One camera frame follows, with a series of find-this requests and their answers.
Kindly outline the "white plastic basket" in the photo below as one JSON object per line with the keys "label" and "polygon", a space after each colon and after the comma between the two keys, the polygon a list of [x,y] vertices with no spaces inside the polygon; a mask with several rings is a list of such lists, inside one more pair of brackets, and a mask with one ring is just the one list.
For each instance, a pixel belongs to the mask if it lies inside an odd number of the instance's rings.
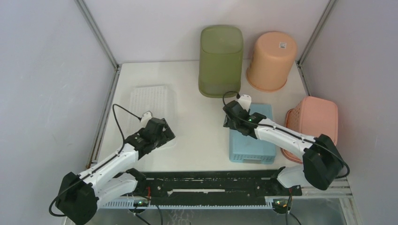
{"label": "white plastic basket", "polygon": [[155,118],[165,119],[173,133],[177,134],[176,94],[167,85],[133,88],[128,110],[137,116],[150,111]]}

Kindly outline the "blue perforated basket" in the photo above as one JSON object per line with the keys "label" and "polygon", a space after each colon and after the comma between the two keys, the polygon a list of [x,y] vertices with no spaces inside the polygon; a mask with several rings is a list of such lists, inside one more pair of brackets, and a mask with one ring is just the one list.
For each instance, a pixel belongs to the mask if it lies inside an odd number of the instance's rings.
{"label": "blue perforated basket", "polygon": [[274,163],[276,151],[277,146],[270,142],[230,130],[229,159],[231,162],[270,165]]}

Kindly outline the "green plastic waste bin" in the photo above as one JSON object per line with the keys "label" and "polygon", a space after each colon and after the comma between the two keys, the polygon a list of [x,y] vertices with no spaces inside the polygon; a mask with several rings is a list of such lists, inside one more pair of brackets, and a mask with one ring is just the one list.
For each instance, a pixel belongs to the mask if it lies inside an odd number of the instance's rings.
{"label": "green plastic waste bin", "polygon": [[243,64],[243,34],[231,25],[213,25],[200,35],[198,89],[209,98],[222,98],[240,91]]}

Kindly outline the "orange plastic bucket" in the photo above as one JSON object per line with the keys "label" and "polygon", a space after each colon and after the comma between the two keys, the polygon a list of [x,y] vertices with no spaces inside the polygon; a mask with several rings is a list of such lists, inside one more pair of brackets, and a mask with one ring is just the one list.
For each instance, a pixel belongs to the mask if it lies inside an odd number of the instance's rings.
{"label": "orange plastic bucket", "polygon": [[280,90],[287,83],[297,51],[297,43],[290,35],[279,31],[264,33],[254,45],[246,71],[248,82],[263,92]]}

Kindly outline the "pink perforated basket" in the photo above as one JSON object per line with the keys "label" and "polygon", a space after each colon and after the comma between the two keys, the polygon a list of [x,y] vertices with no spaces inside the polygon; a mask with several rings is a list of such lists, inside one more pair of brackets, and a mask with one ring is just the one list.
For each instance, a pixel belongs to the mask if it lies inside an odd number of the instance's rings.
{"label": "pink perforated basket", "polygon": [[325,134],[337,144],[338,107],[332,101],[307,96],[287,112],[285,127],[316,137]]}

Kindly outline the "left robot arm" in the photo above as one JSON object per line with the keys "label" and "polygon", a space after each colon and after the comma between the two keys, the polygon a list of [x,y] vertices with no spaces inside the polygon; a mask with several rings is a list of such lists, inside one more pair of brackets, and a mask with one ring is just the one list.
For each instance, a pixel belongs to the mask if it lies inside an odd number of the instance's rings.
{"label": "left robot arm", "polygon": [[55,206],[76,225],[84,225],[109,201],[133,193],[142,195],[147,183],[129,172],[142,157],[175,138],[164,118],[142,118],[144,126],[128,136],[122,146],[95,166],[66,174]]}

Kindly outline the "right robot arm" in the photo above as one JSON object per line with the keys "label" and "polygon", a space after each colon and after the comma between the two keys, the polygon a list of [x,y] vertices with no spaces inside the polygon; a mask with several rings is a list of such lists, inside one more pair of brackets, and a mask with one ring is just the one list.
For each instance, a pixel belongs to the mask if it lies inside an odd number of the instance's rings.
{"label": "right robot arm", "polygon": [[327,135],[305,135],[283,127],[260,113],[250,114],[237,100],[225,103],[224,127],[244,136],[272,143],[301,159],[301,164],[281,167],[271,182],[272,191],[284,195],[291,187],[310,185],[327,190],[347,166]]}

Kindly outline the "black mounting base rail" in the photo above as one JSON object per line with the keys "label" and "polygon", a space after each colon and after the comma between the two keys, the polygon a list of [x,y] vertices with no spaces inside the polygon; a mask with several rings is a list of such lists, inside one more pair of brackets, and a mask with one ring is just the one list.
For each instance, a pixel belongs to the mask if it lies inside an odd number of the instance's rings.
{"label": "black mounting base rail", "polygon": [[301,187],[284,188],[277,170],[143,172],[133,192],[154,203],[259,203],[261,198],[301,196]]}

